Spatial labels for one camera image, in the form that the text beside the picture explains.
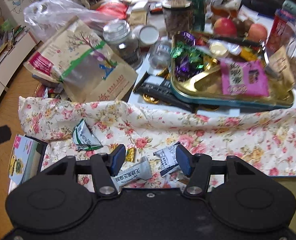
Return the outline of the white black-print snack packet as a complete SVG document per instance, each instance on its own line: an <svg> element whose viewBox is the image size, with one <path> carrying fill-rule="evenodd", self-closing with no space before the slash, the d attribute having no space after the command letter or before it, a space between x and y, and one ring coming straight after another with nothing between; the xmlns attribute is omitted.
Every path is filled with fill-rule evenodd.
<svg viewBox="0 0 296 240"><path fill-rule="evenodd" d="M175 143L172 146L168 146L161 150L155 151L153 155L160 158L162 177L180 170L179 164L176 159L176 149L180 145L180 142Z"/></svg>

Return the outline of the grey white snack bar packet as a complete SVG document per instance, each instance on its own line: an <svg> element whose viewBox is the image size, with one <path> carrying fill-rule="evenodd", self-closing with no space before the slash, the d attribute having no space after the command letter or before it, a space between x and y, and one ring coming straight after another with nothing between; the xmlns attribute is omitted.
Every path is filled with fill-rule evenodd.
<svg viewBox="0 0 296 240"><path fill-rule="evenodd" d="M142 157L138 163L130 168L120 171L117 176L111 177L117 189L128 185L136 180L149 180L152 178L152 171L147 157Z"/></svg>

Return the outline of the colourful box at left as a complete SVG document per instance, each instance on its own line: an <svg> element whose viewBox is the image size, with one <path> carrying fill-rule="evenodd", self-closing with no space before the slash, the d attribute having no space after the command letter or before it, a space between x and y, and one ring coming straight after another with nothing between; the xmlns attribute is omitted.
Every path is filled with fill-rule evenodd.
<svg viewBox="0 0 296 240"><path fill-rule="evenodd" d="M20 185L41 171L47 143L17 134L13 142L8 174L10 180Z"/></svg>

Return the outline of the green white snack packet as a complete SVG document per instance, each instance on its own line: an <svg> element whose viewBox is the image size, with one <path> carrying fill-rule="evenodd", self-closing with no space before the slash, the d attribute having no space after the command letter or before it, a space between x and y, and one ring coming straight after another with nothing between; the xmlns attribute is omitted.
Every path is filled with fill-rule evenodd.
<svg viewBox="0 0 296 240"><path fill-rule="evenodd" d="M72 139L77 151L92 151L103 148L100 141L88 128L84 119L81 119L75 126Z"/></svg>

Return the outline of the gold teal tin tray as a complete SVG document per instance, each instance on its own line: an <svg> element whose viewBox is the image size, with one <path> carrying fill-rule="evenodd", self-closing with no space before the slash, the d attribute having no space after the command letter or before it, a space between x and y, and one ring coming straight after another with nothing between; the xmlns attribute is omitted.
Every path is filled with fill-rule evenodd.
<svg viewBox="0 0 296 240"><path fill-rule="evenodd" d="M172 37L171 88L187 103L273 110L294 103L269 68L265 43L181 31Z"/></svg>

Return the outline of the gold coin chocolate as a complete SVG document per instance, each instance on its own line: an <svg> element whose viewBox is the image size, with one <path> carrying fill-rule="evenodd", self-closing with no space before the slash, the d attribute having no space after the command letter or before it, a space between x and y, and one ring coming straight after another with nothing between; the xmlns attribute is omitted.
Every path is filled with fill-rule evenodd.
<svg viewBox="0 0 296 240"><path fill-rule="evenodd" d="M147 94L143 94L143 100L147 103L151 103L151 104L158 104L159 103L159 100L154 98L154 97L151 97Z"/></svg>

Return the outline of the purple wrapped candy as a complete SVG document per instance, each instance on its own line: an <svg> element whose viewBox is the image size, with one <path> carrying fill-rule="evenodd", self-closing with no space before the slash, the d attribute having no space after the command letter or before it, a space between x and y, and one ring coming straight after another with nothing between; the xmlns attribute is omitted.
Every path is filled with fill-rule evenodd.
<svg viewBox="0 0 296 240"><path fill-rule="evenodd" d="M189 32L181 31L180 33L178 33L178 36L176 39L176 42L179 42L179 41L184 42L189 46L194 46L196 39ZM191 75L190 68L191 67L189 67L187 63L184 63L183 65L181 65L179 67L175 66L175 75L176 75L177 79L179 79L179 80L188 79Z"/></svg>

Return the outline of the green wrapped candies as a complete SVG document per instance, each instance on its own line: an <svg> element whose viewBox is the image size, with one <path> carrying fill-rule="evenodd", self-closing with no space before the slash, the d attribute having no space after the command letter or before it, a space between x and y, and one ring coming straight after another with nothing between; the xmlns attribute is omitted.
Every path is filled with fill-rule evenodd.
<svg viewBox="0 0 296 240"><path fill-rule="evenodd" d="M189 67L194 69L204 68L204 53L198 48L189 46L184 42L176 42L170 55L177 67L187 63Z"/></svg>

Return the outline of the clear plastic bag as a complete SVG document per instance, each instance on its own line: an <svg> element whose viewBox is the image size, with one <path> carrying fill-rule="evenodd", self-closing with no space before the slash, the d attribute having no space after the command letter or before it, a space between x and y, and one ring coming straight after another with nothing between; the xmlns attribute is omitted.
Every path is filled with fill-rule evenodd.
<svg viewBox="0 0 296 240"><path fill-rule="evenodd" d="M71 0L41 0L23 11L24 20L35 36L45 42L71 19L78 17L97 34L106 24L117 21L115 16L90 10Z"/></svg>

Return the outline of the glass jar silver lid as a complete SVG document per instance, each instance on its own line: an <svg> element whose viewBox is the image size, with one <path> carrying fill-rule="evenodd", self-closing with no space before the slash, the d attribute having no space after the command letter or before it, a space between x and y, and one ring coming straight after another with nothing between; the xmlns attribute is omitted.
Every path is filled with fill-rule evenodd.
<svg viewBox="0 0 296 240"><path fill-rule="evenodd" d="M133 69L140 67L143 58L139 41L125 20L117 20L106 24L103 28L103 37L110 48Z"/></svg>

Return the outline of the beige paper snack packet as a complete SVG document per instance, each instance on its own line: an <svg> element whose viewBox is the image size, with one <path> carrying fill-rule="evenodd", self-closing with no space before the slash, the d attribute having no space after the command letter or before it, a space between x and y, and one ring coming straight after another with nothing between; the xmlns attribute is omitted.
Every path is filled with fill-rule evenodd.
<svg viewBox="0 0 296 240"><path fill-rule="evenodd" d="M294 75L290 70L285 46L281 46L279 50L269 57L269 63L266 65L265 71L272 77L282 80L283 84L289 89L294 87Z"/></svg>

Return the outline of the red apple left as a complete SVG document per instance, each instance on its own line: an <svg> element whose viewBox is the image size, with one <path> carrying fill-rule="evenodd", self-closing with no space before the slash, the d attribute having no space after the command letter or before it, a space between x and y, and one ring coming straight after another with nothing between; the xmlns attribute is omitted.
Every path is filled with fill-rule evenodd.
<svg viewBox="0 0 296 240"><path fill-rule="evenodd" d="M232 20L228 18L219 18L213 25L213 34L225 37L236 37L237 29Z"/></svg>

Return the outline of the red apple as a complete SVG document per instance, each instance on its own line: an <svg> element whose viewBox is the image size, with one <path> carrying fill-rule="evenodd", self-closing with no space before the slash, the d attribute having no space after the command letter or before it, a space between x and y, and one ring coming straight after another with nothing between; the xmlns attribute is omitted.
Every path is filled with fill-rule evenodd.
<svg viewBox="0 0 296 240"><path fill-rule="evenodd" d="M213 34L225 37L236 37L237 29L232 20L228 18L219 18L213 25Z"/></svg>
<svg viewBox="0 0 296 240"><path fill-rule="evenodd" d="M250 26L248 31L248 40L254 42L266 41L268 36L268 31L266 27L259 23L254 23Z"/></svg>

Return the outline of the red apple right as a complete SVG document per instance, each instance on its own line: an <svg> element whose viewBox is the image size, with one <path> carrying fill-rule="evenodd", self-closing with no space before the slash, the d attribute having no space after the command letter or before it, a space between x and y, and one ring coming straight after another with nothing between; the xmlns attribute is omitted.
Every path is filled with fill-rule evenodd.
<svg viewBox="0 0 296 240"><path fill-rule="evenodd" d="M259 23L254 23L250 26L248 31L248 40L254 42L266 41L268 36L268 31L266 27Z"/></svg>

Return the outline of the green drink can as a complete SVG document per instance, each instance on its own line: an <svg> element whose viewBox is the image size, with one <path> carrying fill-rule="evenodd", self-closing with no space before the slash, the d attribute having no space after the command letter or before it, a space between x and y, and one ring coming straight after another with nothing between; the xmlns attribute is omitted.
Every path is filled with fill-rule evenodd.
<svg viewBox="0 0 296 240"><path fill-rule="evenodd" d="M192 31L204 31L205 28L205 0L188 0L191 2L191 21Z"/></svg>

